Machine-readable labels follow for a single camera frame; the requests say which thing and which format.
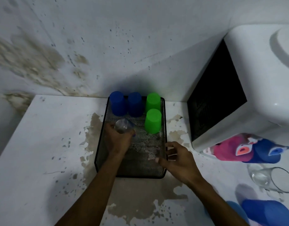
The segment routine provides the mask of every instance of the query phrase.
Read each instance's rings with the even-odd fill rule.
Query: black mesh tray
[[[145,105],[147,97],[142,97]],[[165,101],[161,98],[161,130],[159,133],[150,134],[144,129],[146,115],[141,117],[131,117],[129,114],[123,117],[115,116],[111,110],[109,98],[105,111],[105,117],[101,129],[100,140],[98,142],[95,155],[94,165],[96,171],[102,167],[108,157],[108,150],[104,141],[105,122],[116,122],[121,118],[127,118],[139,128],[138,140],[132,142],[120,167],[116,177],[120,178],[163,178],[166,170],[155,162],[156,157],[167,159],[165,143],[166,139],[166,117],[165,117]]]

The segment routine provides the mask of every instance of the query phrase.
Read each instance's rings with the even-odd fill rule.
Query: table surface
[[[72,206],[96,174],[106,103],[106,98],[35,96],[0,156],[0,225],[54,225]],[[166,102],[166,118],[168,141],[193,153],[203,177],[225,200],[270,199],[250,179],[247,164],[192,149],[186,103]],[[275,166],[289,171],[289,151]],[[285,198],[289,209],[289,194]],[[169,172],[163,179],[117,178],[101,225],[152,224],[213,225],[195,194]]]

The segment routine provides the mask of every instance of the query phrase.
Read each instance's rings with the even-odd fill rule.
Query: person's right arm
[[[202,177],[194,157],[187,148],[177,142],[167,142],[167,147],[173,147],[167,151],[169,159],[156,158],[156,161],[166,168],[175,178],[187,185],[200,199],[207,209],[215,226],[248,226]]]

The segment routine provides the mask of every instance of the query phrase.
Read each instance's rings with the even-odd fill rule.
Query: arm
[[[248,226],[202,177],[191,152],[177,142],[168,142],[166,146],[173,147],[167,151],[167,155],[169,160],[175,161],[162,158],[157,158],[156,161],[196,194],[215,226]]]
[[[56,226],[99,226],[105,212],[120,163],[131,143],[134,132],[119,134],[106,124],[109,156],[85,192],[56,223]]]

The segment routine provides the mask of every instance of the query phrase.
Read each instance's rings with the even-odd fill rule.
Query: black side panel
[[[224,40],[188,99],[192,141],[247,102]]]

